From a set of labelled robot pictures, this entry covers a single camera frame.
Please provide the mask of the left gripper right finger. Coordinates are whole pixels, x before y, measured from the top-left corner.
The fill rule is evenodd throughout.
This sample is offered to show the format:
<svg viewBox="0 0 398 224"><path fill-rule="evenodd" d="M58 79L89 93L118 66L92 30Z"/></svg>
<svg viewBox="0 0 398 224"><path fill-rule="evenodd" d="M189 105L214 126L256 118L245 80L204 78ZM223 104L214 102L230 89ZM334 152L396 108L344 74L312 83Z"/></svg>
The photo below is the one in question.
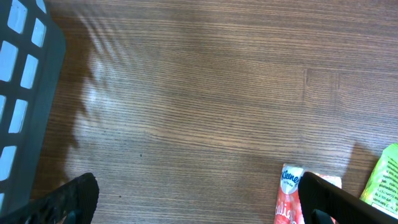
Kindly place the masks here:
<svg viewBox="0 0 398 224"><path fill-rule="evenodd" d="M311 172L298 184L305 224L394 224L397 219L368 205Z"/></svg>

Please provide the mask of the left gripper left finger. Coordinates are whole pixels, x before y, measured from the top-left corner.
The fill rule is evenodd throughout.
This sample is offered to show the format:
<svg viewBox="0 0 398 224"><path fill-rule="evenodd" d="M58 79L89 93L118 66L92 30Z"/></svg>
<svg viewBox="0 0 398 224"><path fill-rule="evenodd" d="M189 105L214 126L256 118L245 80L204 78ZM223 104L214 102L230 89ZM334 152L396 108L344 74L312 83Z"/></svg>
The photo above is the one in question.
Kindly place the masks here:
<svg viewBox="0 0 398 224"><path fill-rule="evenodd" d="M96 210L99 187L88 172L1 217L1 224L90 224Z"/></svg>

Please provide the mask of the small red orange box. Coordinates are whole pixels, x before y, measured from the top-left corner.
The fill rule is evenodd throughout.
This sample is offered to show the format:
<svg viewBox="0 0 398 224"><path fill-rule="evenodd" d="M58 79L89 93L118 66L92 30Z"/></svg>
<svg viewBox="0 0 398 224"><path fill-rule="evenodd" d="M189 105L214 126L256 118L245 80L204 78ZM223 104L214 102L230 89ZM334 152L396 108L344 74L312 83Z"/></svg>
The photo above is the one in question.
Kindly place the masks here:
<svg viewBox="0 0 398 224"><path fill-rule="evenodd" d="M299 199L299 181L305 172L312 172L329 183L341 188L340 177L321 174L307 167L284 164L282 167L274 224L305 224Z"/></svg>

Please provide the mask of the green gummy candy bag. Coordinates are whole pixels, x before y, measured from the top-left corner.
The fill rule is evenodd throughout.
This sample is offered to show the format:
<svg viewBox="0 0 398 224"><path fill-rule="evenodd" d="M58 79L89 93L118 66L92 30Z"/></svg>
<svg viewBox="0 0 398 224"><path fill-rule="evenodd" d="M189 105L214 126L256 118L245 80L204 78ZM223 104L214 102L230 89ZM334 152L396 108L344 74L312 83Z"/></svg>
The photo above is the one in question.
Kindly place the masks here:
<svg viewBox="0 0 398 224"><path fill-rule="evenodd" d="M397 143L386 147L377 161L360 199L397 219Z"/></svg>

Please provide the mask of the grey plastic mesh basket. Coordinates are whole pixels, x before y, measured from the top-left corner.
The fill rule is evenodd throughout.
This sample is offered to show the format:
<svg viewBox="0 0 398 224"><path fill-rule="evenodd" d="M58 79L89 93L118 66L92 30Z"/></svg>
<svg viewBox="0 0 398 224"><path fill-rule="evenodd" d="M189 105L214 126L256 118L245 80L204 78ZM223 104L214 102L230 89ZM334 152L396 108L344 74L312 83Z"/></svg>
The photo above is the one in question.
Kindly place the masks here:
<svg viewBox="0 0 398 224"><path fill-rule="evenodd" d="M45 1L1 1L1 215L28 204L66 40Z"/></svg>

